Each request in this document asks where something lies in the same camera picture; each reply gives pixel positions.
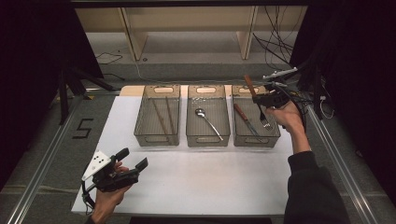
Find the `gray floor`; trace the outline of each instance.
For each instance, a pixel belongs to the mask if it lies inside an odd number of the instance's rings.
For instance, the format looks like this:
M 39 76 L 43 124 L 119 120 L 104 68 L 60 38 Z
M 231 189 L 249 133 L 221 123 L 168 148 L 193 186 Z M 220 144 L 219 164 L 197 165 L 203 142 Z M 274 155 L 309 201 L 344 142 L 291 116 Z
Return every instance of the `gray floor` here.
M 268 36 L 267 33 L 257 35 L 263 38 Z M 105 75 L 105 81 L 116 87 L 158 82 L 190 84 L 197 81 L 234 84 L 242 83 L 244 74 L 249 74 L 254 80 L 260 81 L 263 75 L 274 71 L 267 63 L 273 63 L 279 68 L 287 68 L 285 64 L 271 57 L 271 54 L 265 53 L 256 41 L 252 43 L 249 59 L 241 60 L 236 36 L 233 33 L 153 33 L 149 35 L 142 60 L 137 63 L 131 61 L 123 34 L 88 34 L 88 37 L 97 55 L 102 52 L 122 55 L 122 59 L 114 63 L 101 65 L 105 74 L 112 74 Z M 294 38 L 295 34 L 292 34 L 289 39 L 291 44 Z M 98 59 L 98 62 L 107 63 L 115 59 L 115 56 L 105 56 Z M 290 80 L 290 84 L 292 85 L 295 80 Z M 108 112 L 118 93 L 96 91 L 98 87 L 90 82 L 86 82 L 85 85 L 89 89 L 87 95 L 92 97 L 85 99 L 71 97 L 70 103 L 76 110 L 71 115 L 70 122 L 64 125 L 64 138 L 57 145 L 56 154 L 53 160 L 49 161 L 48 170 L 44 172 L 31 203 L 27 204 L 28 209 L 23 215 L 23 223 L 83 223 L 86 219 L 84 216 L 71 213 L 71 206 L 77 197 L 78 180 L 81 178 L 84 166 L 91 159 Z M 31 149 L 26 151 L 0 193 L 0 223 L 7 223 L 14 207 L 31 183 L 32 177 L 37 176 L 36 171 L 41 167 L 40 162 L 46 158 L 49 151 L 53 150 L 52 139 L 63 127 L 59 125 L 60 114 L 60 102 L 54 99 L 36 133 Z M 73 136 L 85 134 L 78 131 L 82 119 L 92 119 L 86 122 L 92 130 L 88 138 L 75 139 Z M 316 123 L 310 116 L 307 116 L 307 122 L 307 135 L 317 155 L 318 163 L 327 166 L 331 171 L 352 223 L 370 223 L 366 218 L 361 217 L 361 210 L 354 201 L 356 198 L 346 187 L 343 176 L 338 172 Z M 395 207 L 377 183 L 364 159 L 356 156 L 355 146 L 350 141 L 343 123 L 335 115 L 332 119 L 324 119 L 322 124 L 322 127 L 329 131 L 336 150 L 346 162 L 348 171 L 361 191 L 363 199 L 368 203 L 368 208 L 371 209 L 370 214 L 376 218 L 376 223 L 396 223 Z M 283 222 L 282 217 L 272 217 L 272 220 L 276 224 Z M 128 217 L 114 216 L 108 223 L 128 223 L 128 221 Z

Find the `wooden handle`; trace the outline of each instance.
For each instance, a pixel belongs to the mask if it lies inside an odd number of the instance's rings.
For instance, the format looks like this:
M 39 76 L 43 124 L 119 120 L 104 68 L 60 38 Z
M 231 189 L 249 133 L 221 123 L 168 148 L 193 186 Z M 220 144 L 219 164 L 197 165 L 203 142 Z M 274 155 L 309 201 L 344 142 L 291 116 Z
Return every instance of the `wooden handle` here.
M 251 96 L 256 97 L 256 92 L 254 91 L 253 83 L 250 80 L 250 76 L 249 75 L 245 75 L 244 78 L 245 78 L 245 81 L 247 83 L 247 87 L 250 90 Z
M 238 104 L 234 103 L 233 108 L 238 112 L 243 120 L 248 120 L 248 117 L 245 115 L 245 113 L 242 111 L 241 107 L 239 107 Z

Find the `wire mesh bin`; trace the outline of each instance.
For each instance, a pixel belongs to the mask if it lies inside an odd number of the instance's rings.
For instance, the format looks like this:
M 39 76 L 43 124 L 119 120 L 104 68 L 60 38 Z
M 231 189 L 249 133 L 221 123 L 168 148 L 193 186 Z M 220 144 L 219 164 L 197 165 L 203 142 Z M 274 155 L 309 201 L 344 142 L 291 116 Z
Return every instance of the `wire mesh bin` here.
M 189 86 L 186 135 L 189 147 L 228 146 L 230 121 L 223 85 Z
M 178 146 L 180 86 L 146 86 L 134 136 L 141 147 Z
M 254 89 L 258 94 L 266 92 L 264 86 L 255 87 Z M 247 124 L 237 111 L 233 111 L 233 144 L 236 147 L 274 147 L 280 137 L 276 120 L 271 115 L 265 115 L 269 128 L 264 128 L 261 122 L 261 111 L 253 103 L 248 88 L 233 86 L 233 104 L 237 104 L 241 108 L 250 123 Z M 265 110 L 264 106 L 260 105 L 260 107 L 262 111 Z

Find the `knife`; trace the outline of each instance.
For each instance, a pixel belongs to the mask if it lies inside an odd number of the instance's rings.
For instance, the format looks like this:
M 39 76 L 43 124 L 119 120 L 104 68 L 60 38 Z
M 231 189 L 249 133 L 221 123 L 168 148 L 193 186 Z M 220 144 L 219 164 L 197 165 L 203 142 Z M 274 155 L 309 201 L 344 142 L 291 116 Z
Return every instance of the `knife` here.
M 253 125 L 251 125 L 250 121 L 248 121 L 248 117 L 245 115 L 245 113 L 242 111 L 241 107 L 239 107 L 238 104 L 233 103 L 233 108 L 238 112 L 238 114 L 241 116 L 242 120 L 246 123 L 247 127 L 250 129 L 250 131 L 254 134 L 256 137 L 260 137 L 260 135 L 257 133 L 256 129 L 254 129 Z

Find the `hand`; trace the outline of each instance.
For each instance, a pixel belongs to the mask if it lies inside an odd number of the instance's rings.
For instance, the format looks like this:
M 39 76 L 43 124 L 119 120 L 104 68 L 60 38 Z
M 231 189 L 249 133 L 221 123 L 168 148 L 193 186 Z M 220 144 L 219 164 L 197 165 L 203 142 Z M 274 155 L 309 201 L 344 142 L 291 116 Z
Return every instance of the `hand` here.
M 266 108 L 265 113 L 273 115 L 276 121 L 285 126 L 286 131 L 290 133 L 294 154 L 311 150 L 300 112 L 292 101 L 288 101 L 279 109 Z
M 122 162 L 118 161 L 114 165 L 117 173 L 129 171 L 128 167 L 121 166 Z M 96 191 L 95 209 L 93 210 L 91 219 L 95 224 L 102 224 L 113 214 L 114 209 L 122 202 L 124 193 L 131 187 L 127 186 L 112 192 Z

